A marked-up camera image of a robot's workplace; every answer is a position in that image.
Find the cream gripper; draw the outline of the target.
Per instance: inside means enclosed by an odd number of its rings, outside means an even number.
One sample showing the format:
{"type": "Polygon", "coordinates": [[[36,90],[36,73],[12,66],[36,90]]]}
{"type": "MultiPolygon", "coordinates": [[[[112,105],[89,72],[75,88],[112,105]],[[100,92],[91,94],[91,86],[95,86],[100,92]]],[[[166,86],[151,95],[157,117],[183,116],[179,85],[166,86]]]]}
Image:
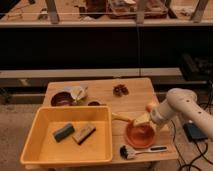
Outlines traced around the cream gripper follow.
{"type": "Polygon", "coordinates": [[[149,125],[153,129],[156,129],[156,125],[152,122],[150,114],[148,112],[144,112],[142,115],[138,116],[134,121],[133,121],[134,126],[144,126],[144,125],[149,125]]]}

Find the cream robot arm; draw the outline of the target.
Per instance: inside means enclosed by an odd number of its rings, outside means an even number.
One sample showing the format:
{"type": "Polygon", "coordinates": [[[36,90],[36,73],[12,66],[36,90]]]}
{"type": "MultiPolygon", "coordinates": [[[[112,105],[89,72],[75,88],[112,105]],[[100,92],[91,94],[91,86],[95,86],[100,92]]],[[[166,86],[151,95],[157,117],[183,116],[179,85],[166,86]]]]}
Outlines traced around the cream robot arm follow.
{"type": "Polygon", "coordinates": [[[213,140],[213,116],[197,104],[197,95],[192,90],[172,88],[161,103],[150,102],[146,110],[133,121],[134,126],[150,123],[159,132],[176,114],[182,114],[213,140]]]}

